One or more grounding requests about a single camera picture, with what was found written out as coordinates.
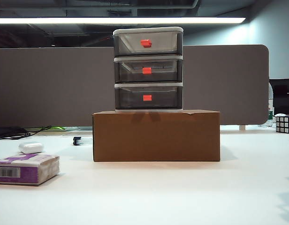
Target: tissue pack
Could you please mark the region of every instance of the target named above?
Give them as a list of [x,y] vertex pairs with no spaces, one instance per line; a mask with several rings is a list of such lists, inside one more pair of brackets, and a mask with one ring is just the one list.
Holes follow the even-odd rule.
[[21,154],[0,159],[1,184],[39,185],[59,173],[59,156]]

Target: drawer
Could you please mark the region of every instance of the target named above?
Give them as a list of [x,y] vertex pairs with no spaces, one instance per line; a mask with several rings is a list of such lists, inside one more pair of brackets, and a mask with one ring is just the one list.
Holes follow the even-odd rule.
[[182,82],[182,68],[182,56],[115,58],[115,83]]
[[116,87],[115,109],[182,109],[182,97],[182,86]]
[[180,27],[119,29],[113,32],[114,55],[179,54],[183,51]]

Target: fluorescent light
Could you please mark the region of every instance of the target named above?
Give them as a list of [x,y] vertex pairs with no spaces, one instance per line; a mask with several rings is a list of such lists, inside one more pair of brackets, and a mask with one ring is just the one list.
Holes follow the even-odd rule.
[[225,24],[242,23],[245,18],[223,17],[167,17],[167,18],[110,18],[110,17],[48,17],[48,18],[0,18],[0,24]]

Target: white desk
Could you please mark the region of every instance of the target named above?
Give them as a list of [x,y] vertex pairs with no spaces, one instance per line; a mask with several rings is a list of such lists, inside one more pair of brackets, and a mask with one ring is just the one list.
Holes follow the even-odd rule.
[[0,141],[0,158],[33,140],[61,162],[38,187],[0,185],[0,225],[289,224],[289,134],[222,130],[220,162],[100,163],[74,135]]

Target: black monitor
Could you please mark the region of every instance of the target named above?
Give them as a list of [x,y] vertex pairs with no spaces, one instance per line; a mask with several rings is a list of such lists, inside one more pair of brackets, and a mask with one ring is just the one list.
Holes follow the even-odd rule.
[[274,95],[274,114],[289,114],[289,79],[270,79]]

